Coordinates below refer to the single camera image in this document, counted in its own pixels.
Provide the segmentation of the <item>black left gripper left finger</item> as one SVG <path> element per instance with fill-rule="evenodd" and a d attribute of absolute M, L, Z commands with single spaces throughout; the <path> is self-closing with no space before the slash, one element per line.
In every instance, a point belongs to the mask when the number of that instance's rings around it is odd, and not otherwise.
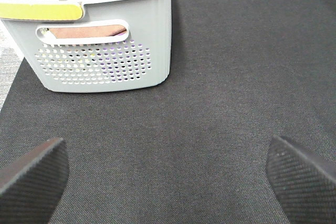
<path fill-rule="evenodd" d="M 66 141 L 50 139 L 1 169 L 1 223 L 49 223 L 69 177 Z"/>

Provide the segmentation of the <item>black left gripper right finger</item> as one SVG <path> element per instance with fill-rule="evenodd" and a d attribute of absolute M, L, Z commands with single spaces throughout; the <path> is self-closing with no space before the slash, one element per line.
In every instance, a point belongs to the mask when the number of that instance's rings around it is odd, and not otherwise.
<path fill-rule="evenodd" d="M 267 152 L 266 175 L 290 223 L 335 223 L 335 164 L 275 135 Z"/>

